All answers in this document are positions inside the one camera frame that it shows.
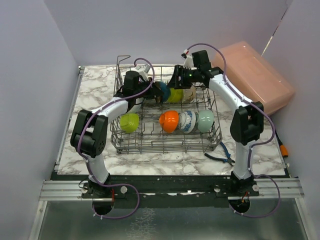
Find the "lime green square bowl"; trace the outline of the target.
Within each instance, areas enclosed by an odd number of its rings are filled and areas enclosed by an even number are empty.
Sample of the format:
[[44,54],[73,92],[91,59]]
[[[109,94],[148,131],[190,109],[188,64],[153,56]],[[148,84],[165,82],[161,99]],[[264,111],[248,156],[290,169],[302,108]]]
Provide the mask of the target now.
[[120,117],[120,128],[127,134],[133,133],[139,126],[139,115],[136,113],[127,113]]

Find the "orange bowl white inside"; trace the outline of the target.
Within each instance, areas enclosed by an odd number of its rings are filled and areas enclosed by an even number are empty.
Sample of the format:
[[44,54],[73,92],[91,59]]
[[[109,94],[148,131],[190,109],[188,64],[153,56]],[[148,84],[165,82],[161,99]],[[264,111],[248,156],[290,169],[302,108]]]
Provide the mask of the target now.
[[159,117],[159,124],[166,133],[173,133],[179,123],[179,113],[175,110],[169,110],[162,113]]

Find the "white blue floral bowl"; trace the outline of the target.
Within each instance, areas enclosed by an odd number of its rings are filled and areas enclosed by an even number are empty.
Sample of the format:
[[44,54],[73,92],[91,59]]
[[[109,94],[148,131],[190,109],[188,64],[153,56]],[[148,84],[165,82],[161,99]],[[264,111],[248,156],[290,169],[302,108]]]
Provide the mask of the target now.
[[196,125],[196,113],[186,110],[179,114],[178,127],[184,134],[189,134]]

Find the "dark blue glazed bowl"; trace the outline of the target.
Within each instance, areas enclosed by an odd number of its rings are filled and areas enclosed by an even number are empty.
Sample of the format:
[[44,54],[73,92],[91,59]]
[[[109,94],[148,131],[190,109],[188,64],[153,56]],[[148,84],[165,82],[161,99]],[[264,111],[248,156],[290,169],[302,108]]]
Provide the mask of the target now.
[[160,102],[165,103],[171,96],[171,90],[165,82],[156,81],[155,85],[163,92],[163,95],[160,97]]

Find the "cream white plain bowl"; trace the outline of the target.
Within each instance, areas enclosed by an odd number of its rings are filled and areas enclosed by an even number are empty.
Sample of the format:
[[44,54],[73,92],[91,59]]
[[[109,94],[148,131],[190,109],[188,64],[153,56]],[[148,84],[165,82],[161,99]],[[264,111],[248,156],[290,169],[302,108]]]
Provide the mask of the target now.
[[135,100],[131,100],[128,103],[128,111],[126,112],[127,114],[131,114],[131,113],[136,113],[142,106],[144,102],[144,98],[136,98]]

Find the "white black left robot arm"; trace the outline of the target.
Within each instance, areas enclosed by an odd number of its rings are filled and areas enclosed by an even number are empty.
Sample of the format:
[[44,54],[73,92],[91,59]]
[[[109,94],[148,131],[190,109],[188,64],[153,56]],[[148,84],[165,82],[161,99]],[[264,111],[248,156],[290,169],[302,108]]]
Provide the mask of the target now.
[[70,145],[85,160],[89,180],[94,183],[97,196],[106,197],[111,190],[103,158],[107,142],[108,125],[116,118],[138,111],[147,99],[161,98],[164,92],[155,85],[146,70],[133,68],[125,73],[123,85],[113,98],[93,111],[81,110],[77,114]]

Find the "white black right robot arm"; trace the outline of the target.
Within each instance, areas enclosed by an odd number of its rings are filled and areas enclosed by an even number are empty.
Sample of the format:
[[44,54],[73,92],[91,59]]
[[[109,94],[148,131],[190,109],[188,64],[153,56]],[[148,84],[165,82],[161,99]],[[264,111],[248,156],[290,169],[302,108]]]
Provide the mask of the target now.
[[229,189],[240,196],[254,181],[251,160],[253,147],[258,145],[264,130],[264,106],[246,97],[231,83],[227,77],[225,57],[222,58],[223,67],[212,67],[206,50],[190,53],[186,49],[181,56],[184,63],[175,65],[169,88],[189,89],[194,83],[201,83],[216,92],[233,114],[230,134],[236,142],[236,155]]

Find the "grey wire dish rack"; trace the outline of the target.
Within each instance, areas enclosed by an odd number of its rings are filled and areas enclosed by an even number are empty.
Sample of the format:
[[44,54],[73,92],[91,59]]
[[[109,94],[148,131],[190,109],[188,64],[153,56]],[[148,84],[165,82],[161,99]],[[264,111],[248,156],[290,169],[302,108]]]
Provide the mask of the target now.
[[133,128],[128,117],[110,124],[110,142],[119,154],[213,151],[222,141],[215,93],[201,83],[169,89],[173,66],[155,67],[155,83],[163,95],[137,100]]

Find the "brown beige bowl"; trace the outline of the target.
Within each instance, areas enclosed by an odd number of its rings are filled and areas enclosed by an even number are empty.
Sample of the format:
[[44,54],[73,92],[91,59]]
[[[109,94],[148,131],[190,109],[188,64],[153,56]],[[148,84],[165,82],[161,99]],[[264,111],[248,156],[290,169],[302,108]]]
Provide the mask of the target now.
[[182,96],[181,102],[184,104],[190,103],[193,101],[195,97],[196,97],[196,88],[194,86],[191,86],[191,88],[183,90],[183,96]]

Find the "mint green ceramic bowl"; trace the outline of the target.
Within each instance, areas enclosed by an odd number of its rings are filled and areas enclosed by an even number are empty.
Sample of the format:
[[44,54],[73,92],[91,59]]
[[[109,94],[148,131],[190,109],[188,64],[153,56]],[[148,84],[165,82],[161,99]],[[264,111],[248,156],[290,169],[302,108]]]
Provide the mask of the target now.
[[208,132],[214,124],[214,114],[211,110],[200,110],[196,113],[196,128],[200,133]]

